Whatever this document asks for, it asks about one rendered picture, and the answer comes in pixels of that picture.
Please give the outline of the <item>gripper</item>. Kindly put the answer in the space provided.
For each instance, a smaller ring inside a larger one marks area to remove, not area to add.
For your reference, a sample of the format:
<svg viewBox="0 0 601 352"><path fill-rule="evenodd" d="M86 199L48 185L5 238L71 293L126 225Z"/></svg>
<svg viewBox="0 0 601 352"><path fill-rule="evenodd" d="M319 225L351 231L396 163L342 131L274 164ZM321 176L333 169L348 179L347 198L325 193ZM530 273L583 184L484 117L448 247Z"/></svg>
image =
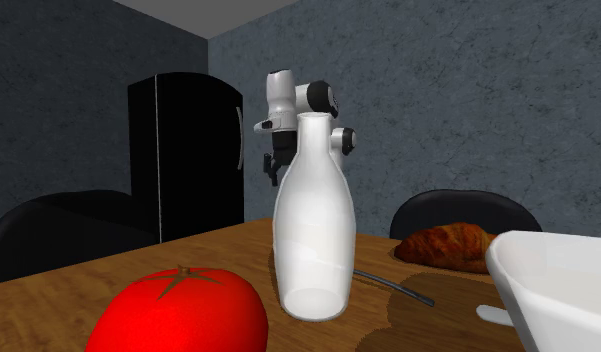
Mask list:
<svg viewBox="0 0 601 352"><path fill-rule="evenodd" d="M280 166L289 166L297 151L297 132L278 131L272 134L273 155L265 153L263 172L268 175L273 187L278 186L278 170Z"/></svg>

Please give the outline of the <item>white bottle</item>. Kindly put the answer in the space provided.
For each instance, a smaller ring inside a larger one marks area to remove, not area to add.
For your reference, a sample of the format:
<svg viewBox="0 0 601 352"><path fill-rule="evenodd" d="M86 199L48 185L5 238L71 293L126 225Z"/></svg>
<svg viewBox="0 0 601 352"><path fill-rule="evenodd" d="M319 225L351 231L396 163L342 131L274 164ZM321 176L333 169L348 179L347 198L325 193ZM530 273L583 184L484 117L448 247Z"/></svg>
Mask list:
<svg viewBox="0 0 601 352"><path fill-rule="evenodd" d="M347 308L356 220L347 181L331 155L331 115L298 115L297 152L281 181L273 253L281 307L323 322Z"/></svg>

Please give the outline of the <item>black refrigerator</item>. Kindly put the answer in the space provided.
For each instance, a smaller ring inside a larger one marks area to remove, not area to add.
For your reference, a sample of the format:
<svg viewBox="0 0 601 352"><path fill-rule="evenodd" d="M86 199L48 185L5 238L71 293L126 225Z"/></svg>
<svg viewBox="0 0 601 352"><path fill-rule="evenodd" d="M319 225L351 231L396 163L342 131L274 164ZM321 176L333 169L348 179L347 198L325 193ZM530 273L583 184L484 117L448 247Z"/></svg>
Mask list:
<svg viewBox="0 0 601 352"><path fill-rule="evenodd" d="M131 193L161 242L244 221L243 96L201 73L128 87Z"/></svg>

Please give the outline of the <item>red tomato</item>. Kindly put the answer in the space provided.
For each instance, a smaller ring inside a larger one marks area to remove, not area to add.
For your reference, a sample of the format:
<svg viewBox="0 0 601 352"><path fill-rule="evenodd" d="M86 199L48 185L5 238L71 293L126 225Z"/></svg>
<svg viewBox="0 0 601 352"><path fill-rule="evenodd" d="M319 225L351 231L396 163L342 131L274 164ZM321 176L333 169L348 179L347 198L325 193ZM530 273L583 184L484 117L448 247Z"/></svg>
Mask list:
<svg viewBox="0 0 601 352"><path fill-rule="evenodd" d="M223 269L160 271L130 283L96 323L85 352L266 352L254 287Z"/></svg>

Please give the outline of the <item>thin dark grey rod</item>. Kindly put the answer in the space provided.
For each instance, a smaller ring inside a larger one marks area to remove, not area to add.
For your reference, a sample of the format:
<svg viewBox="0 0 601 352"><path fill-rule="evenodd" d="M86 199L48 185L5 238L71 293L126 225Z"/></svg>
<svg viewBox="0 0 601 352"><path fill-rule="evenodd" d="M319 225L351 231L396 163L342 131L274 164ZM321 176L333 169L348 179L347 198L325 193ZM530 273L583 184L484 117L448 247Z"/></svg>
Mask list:
<svg viewBox="0 0 601 352"><path fill-rule="evenodd" d="M422 303L424 303L424 304L426 304L426 305L428 305L430 307L433 307L435 305L435 301L433 299L431 299L431 298L429 298L427 296L424 296L424 295L422 295L422 294L420 294L420 293L418 293L416 291L408 289L406 287L400 286L399 284L396 284L396 283L394 283L392 281L386 280L384 278L378 277L376 275L373 275L373 274L370 274L370 273L367 273L367 272L364 272L364 271L361 271L361 270L358 270L358 269L354 269L353 273L355 275L360 275L362 277L365 277L365 278L374 280L376 282L379 282L381 284L384 284L384 285L386 285L386 286L388 286L390 288L393 288L393 289L395 289L395 290L397 290L399 292L402 292L402 293L404 293L404 294L406 294L406 295L408 295L408 296L410 296L410 297L412 297L412 298L414 298L414 299L416 299L416 300L418 300L418 301L420 301L420 302L422 302Z"/></svg>

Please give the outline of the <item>brown croissant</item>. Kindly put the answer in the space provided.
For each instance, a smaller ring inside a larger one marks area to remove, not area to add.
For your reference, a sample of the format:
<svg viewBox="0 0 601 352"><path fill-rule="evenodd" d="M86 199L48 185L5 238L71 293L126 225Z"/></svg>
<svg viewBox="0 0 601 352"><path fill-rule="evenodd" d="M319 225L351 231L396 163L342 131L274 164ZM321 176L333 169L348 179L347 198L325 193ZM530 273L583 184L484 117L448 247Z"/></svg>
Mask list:
<svg viewBox="0 0 601 352"><path fill-rule="evenodd" d="M394 256L407 263L488 274L485 254L496 237L476 224L456 222L411 234L395 247Z"/></svg>

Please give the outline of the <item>black chair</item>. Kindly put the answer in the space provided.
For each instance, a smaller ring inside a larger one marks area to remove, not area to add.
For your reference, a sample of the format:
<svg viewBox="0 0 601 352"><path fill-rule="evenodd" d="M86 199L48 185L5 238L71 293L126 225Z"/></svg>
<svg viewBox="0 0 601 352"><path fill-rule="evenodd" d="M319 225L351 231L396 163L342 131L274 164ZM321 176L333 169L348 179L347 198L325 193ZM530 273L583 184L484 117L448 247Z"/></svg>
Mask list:
<svg viewBox="0 0 601 352"><path fill-rule="evenodd" d="M0 218L0 283L158 242L145 212L126 193L40 196Z"/></svg>
<svg viewBox="0 0 601 352"><path fill-rule="evenodd" d="M510 230L542 232L533 214L508 197L481 190L436 189L417 194L396 211L389 237L456 222L475 224L489 234Z"/></svg>

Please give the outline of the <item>white bowl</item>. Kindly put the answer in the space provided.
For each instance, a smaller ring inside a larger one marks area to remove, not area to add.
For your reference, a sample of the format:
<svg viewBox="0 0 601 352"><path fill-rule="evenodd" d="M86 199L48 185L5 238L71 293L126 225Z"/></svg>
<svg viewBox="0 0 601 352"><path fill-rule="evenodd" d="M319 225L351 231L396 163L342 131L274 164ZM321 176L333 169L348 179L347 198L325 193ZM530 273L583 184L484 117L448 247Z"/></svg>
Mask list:
<svg viewBox="0 0 601 352"><path fill-rule="evenodd" d="M486 264L526 352L601 352L601 238L509 231Z"/></svg>

